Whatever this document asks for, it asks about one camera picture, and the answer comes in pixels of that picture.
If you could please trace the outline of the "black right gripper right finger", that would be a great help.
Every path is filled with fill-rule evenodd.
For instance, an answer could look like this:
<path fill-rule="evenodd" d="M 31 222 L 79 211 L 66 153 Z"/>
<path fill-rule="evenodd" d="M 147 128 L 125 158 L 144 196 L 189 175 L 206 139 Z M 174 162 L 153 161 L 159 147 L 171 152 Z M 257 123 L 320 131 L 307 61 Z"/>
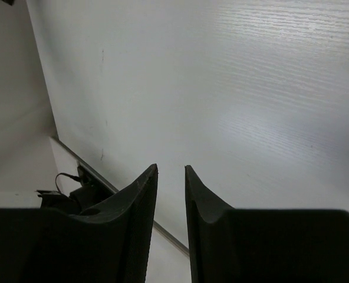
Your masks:
<path fill-rule="evenodd" d="M 193 282 L 349 282 L 349 213 L 237 209 L 185 167 Z"/>

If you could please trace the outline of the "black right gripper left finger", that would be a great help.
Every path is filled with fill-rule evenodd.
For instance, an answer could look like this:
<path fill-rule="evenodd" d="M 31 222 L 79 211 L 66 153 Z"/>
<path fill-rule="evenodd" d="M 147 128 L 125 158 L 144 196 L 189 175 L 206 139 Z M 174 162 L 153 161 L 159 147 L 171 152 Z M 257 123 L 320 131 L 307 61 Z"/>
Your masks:
<path fill-rule="evenodd" d="M 0 208 L 0 282 L 144 282 L 157 181 L 152 164 L 93 216 Z"/>

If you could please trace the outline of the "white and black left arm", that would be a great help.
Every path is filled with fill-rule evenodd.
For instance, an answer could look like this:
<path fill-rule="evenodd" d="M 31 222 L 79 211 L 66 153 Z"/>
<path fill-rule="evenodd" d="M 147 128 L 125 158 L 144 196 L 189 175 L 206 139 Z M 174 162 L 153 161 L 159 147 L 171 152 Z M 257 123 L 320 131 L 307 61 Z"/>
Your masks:
<path fill-rule="evenodd" d="M 115 194 L 107 185 L 89 172 L 80 168 L 78 175 L 59 173 L 80 184 L 80 187 L 66 195 L 58 186 L 56 190 L 38 190 L 42 208 L 58 209 L 69 215 L 93 216 L 100 213 L 96 205 Z"/>

